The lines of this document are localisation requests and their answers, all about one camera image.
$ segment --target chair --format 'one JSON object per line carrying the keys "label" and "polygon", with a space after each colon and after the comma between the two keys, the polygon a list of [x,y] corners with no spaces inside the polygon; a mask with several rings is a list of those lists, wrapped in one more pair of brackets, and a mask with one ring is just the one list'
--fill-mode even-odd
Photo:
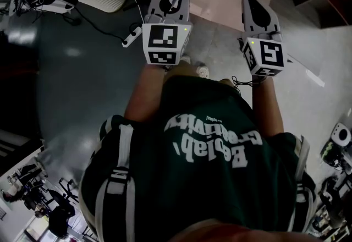
{"label": "chair", "polygon": [[63,185],[62,185],[62,181],[64,179],[63,178],[60,178],[59,180],[59,184],[61,185],[62,189],[66,192],[66,195],[64,198],[66,199],[69,199],[69,198],[72,198],[74,201],[76,201],[78,203],[78,196],[74,195],[71,190],[70,190],[70,185],[73,183],[72,179],[70,181],[67,182],[67,188],[65,188]]}
{"label": "chair", "polygon": [[68,200],[69,196],[62,196],[55,190],[49,190],[50,195],[59,204],[49,215],[49,230],[60,239],[64,239],[68,233],[68,219],[75,215],[75,209]]}
{"label": "chair", "polygon": [[45,198],[38,189],[30,189],[27,194],[23,195],[22,200],[28,210],[35,211],[38,203],[41,203]]}

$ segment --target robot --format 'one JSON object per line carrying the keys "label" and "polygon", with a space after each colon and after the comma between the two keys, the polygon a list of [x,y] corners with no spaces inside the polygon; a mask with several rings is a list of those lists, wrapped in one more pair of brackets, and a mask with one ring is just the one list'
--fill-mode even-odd
{"label": "robot", "polygon": [[190,0],[152,0],[143,24],[143,50],[148,64],[177,65],[192,30]]}
{"label": "robot", "polygon": [[[152,0],[143,24],[143,50],[148,64],[177,65],[192,30],[190,0]],[[287,53],[275,12],[261,0],[242,0],[240,48],[252,75],[275,76]]]}

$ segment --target shoe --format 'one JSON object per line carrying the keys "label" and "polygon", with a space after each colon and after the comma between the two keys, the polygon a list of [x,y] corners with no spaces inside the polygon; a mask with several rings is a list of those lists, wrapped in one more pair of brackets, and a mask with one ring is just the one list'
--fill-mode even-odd
{"label": "shoe", "polygon": [[191,57],[187,54],[182,54],[180,61],[187,62],[188,64],[191,64]]}
{"label": "shoe", "polygon": [[209,69],[205,64],[200,64],[196,69],[196,73],[201,78],[209,79]]}

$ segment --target white cube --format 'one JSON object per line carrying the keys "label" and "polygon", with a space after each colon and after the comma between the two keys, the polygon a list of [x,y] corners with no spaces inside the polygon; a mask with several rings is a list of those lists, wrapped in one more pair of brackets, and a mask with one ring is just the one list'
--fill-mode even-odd
{"label": "white cube", "polygon": [[249,37],[242,52],[252,75],[276,76],[287,61],[285,45],[278,41]]}
{"label": "white cube", "polygon": [[148,64],[177,65],[188,43],[190,25],[143,24],[143,51]]}

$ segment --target backpack strap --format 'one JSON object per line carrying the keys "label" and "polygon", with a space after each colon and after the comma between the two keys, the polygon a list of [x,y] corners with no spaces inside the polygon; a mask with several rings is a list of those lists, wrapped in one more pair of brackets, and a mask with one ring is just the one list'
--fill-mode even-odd
{"label": "backpack strap", "polygon": [[306,232],[311,218],[314,216],[316,211],[316,196],[313,195],[315,192],[315,185],[310,176],[305,172],[308,154],[310,150],[310,144],[302,136],[302,139],[296,137],[296,148],[295,153],[298,156],[298,163],[295,172],[295,180],[297,182],[297,197],[296,197],[296,208],[293,211],[291,220],[288,227],[288,232],[293,231],[295,226],[295,219],[298,206],[302,205],[305,214],[304,224],[299,227],[301,232]]}
{"label": "backpack strap", "polygon": [[134,242],[135,183],[129,170],[133,127],[120,125],[119,129],[118,163],[96,199],[95,226],[100,242]]}

